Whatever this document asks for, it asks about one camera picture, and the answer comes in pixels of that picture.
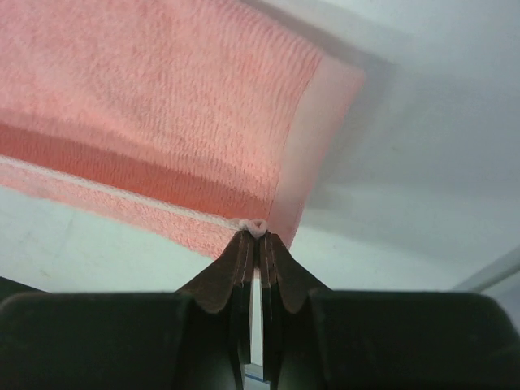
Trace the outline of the pink towel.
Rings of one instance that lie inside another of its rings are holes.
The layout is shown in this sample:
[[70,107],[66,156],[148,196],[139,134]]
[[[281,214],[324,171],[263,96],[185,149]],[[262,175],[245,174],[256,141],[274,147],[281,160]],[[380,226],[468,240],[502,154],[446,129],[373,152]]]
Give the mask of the pink towel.
[[1,183],[206,256],[291,245],[362,82],[239,1],[4,1]]

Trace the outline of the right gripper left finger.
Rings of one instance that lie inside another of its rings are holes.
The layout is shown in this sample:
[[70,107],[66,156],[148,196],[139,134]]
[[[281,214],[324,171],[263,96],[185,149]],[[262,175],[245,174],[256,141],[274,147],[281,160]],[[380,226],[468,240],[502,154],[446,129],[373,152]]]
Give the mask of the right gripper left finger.
[[42,292],[1,281],[4,389],[241,389],[254,238],[175,292]]

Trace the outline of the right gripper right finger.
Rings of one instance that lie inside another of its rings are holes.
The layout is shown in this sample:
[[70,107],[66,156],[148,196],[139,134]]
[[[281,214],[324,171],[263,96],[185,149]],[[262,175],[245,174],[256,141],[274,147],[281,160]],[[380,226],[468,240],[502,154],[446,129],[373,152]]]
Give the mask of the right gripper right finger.
[[516,389],[519,334],[471,292],[334,290],[259,241],[263,374],[274,389]]

